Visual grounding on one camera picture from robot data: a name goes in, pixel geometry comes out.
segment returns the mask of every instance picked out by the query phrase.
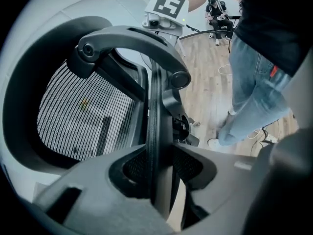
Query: wooden floor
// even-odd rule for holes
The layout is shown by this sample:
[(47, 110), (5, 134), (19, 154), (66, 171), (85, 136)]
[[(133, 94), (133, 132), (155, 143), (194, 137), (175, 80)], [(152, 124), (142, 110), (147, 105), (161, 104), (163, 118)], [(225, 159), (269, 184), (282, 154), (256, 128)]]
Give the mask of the wooden floor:
[[(181, 98), (186, 113), (201, 125), (195, 127), (195, 134), (200, 139), (200, 148), (208, 149), (207, 140), (216, 138), (217, 131), (227, 117), (231, 107), (232, 76), (218, 73), (220, 66), (228, 61), (228, 42), (222, 40), (220, 46), (215, 46), (215, 40), (208, 34), (197, 35), (181, 41), (186, 57), (180, 52), (188, 70), (191, 73), (191, 84), (181, 90)], [(230, 66), (221, 68), (221, 73), (231, 73)], [(292, 113), (267, 127), (269, 134), (278, 140), (294, 133), (298, 129)], [(227, 148), (227, 152), (247, 156), (257, 156), (262, 148), (259, 143), (264, 138), (261, 132), (254, 139), (245, 139)]]

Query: white cable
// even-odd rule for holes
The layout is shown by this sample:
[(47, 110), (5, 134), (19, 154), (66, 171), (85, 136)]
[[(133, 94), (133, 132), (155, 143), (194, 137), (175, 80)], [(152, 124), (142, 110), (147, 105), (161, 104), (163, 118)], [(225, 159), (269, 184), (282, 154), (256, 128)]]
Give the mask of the white cable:
[(221, 75), (232, 76), (232, 74), (227, 74), (227, 73), (221, 73), (221, 72), (220, 72), (220, 68), (223, 68), (223, 67), (225, 67), (225, 66), (227, 66), (227, 65), (230, 65), (230, 64), (226, 64), (226, 65), (224, 65), (224, 66), (219, 67), (219, 69), (217, 70), (217, 72), (218, 72), (219, 74), (221, 74)]
[(261, 130), (262, 130), (262, 128), (260, 128), (259, 131), (254, 131), (254, 132), (257, 132), (257, 134), (254, 137), (252, 137), (252, 138), (250, 138), (249, 136), (247, 136), (247, 138), (248, 139), (255, 139), (260, 134)]

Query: person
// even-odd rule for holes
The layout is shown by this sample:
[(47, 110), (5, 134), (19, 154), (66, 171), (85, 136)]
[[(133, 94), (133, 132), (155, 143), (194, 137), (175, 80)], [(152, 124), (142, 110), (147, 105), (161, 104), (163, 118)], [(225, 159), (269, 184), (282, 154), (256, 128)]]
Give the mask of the person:
[[(226, 39), (229, 41), (231, 36), (231, 31), (233, 28), (233, 22), (226, 18), (226, 6), (224, 3), (220, 3), (218, 6), (218, 0), (208, 0), (209, 3), (206, 6), (205, 17), (213, 26), (214, 30), (220, 30), (221, 26), (226, 26), (229, 33), (226, 34)], [(220, 45), (221, 33), (215, 32), (216, 40), (215, 45)]]
[[(192, 11), (206, 0), (189, 0)], [(225, 151), (259, 128), (284, 117), (289, 108), (282, 90), (297, 72), (313, 43), (292, 15), (311, 0), (242, 0), (242, 16), (233, 34), (230, 121), (208, 140), (213, 151)]]

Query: shoe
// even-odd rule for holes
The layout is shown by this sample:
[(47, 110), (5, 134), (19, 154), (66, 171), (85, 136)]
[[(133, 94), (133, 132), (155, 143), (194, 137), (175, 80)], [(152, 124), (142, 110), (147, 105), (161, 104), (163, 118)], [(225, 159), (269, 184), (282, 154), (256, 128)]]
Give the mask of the shoe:
[(223, 148), (223, 146), (220, 145), (220, 142), (218, 139), (209, 139), (207, 141), (207, 144), (211, 151), (220, 151)]
[(237, 112), (234, 111), (234, 108), (231, 107), (229, 110), (228, 110), (228, 113), (231, 115), (231, 116), (234, 116), (237, 114)]

